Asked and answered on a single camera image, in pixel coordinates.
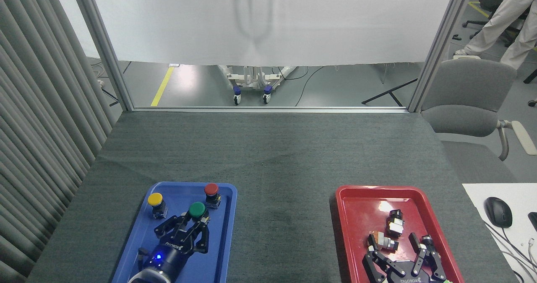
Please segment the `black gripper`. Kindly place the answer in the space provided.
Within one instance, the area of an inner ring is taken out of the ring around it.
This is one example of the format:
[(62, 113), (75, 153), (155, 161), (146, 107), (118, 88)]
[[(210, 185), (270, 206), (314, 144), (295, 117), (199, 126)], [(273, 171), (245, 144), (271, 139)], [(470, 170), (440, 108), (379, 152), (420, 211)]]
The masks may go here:
[[(144, 269), (162, 272), (169, 278), (177, 278), (186, 262), (195, 252), (207, 254), (209, 251), (209, 221), (210, 216), (192, 218), (189, 213), (171, 216), (155, 227), (154, 233), (159, 244), (151, 251), (144, 262)], [(172, 243), (166, 242), (174, 237)]]
[(368, 236), (368, 252), (364, 255), (362, 264), (371, 283), (439, 283), (439, 281), (447, 281), (441, 264), (441, 255), (439, 255), (431, 235), (424, 235), (422, 239), (418, 239), (415, 233), (411, 233), (409, 241), (417, 254), (415, 261), (395, 262), (378, 250), (374, 235)]

